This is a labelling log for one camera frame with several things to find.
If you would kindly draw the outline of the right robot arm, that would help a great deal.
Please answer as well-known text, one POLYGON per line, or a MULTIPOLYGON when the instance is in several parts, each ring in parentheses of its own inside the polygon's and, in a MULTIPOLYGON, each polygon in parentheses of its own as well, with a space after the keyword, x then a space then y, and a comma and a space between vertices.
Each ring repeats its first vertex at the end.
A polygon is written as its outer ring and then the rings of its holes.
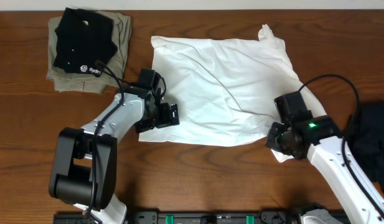
POLYGON ((329 116, 274 122, 265 145, 307 159, 325 178, 351 223, 384 223, 384 198, 329 116))

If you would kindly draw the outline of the white t-shirt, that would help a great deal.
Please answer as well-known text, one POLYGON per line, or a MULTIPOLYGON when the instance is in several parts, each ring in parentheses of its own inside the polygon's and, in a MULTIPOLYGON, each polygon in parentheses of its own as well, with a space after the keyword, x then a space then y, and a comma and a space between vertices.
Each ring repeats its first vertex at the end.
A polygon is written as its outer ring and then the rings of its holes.
POLYGON ((314 116, 325 109, 304 88, 283 39, 263 25, 255 40, 154 36, 152 68, 165 79, 164 101, 180 123, 140 134, 141 142, 241 146, 266 137, 279 121, 275 98, 301 90, 314 116))

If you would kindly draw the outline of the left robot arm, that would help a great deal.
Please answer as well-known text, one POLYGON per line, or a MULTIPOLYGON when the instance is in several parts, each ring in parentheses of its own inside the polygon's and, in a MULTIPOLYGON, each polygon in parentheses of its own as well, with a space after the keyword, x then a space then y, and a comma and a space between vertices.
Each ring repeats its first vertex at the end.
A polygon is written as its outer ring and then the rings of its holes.
POLYGON ((124 223, 127 207, 115 195, 117 147, 130 128, 143 133, 179 124, 176 104, 160 91, 118 91, 97 118, 81 128, 63 128, 57 140, 49 194, 83 211, 82 221, 124 223))

